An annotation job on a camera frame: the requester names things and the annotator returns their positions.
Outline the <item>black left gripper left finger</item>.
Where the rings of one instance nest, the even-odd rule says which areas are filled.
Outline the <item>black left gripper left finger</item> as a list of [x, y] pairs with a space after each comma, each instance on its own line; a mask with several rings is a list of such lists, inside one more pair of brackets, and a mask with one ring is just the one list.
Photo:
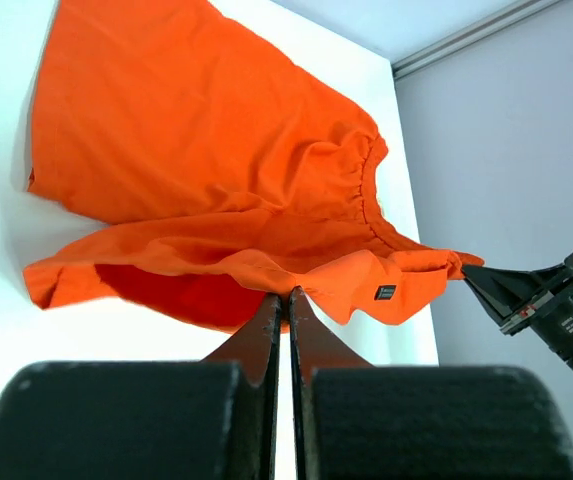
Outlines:
[[201, 361], [52, 361], [0, 395], [0, 479], [270, 479], [279, 297]]

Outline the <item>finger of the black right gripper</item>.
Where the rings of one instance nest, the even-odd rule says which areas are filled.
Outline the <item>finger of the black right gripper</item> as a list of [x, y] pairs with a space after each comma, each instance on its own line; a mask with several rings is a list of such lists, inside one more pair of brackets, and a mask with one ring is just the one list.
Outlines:
[[497, 325], [534, 325], [543, 318], [560, 323], [573, 315], [568, 295], [563, 295], [571, 272], [563, 265], [534, 271], [467, 265], [462, 271]]

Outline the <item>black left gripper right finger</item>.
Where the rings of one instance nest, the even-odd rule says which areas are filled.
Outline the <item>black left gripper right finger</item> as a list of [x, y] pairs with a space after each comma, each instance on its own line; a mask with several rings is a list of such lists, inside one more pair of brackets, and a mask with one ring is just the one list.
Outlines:
[[301, 479], [573, 479], [542, 382], [514, 367], [374, 366], [289, 298]]

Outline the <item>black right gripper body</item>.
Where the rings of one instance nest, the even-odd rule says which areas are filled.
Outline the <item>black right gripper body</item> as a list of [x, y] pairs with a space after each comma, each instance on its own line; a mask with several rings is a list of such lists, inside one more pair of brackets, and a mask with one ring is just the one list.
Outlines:
[[531, 328], [562, 360], [573, 358], [573, 290], [545, 291], [507, 317], [505, 335]]

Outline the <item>orange shorts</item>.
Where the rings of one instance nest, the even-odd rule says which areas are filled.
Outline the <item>orange shorts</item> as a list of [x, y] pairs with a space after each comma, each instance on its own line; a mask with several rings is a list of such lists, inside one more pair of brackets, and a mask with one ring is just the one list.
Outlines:
[[115, 296], [233, 332], [268, 294], [398, 325], [477, 256], [382, 216], [371, 116], [207, 1], [63, 1], [31, 193], [104, 228], [24, 269], [50, 309]]

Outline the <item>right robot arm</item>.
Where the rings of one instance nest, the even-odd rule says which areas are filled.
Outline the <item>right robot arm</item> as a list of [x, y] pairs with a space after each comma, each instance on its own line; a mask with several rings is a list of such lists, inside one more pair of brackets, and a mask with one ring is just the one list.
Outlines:
[[530, 328], [573, 371], [573, 260], [535, 271], [466, 265], [464, 280], [507, 336]]

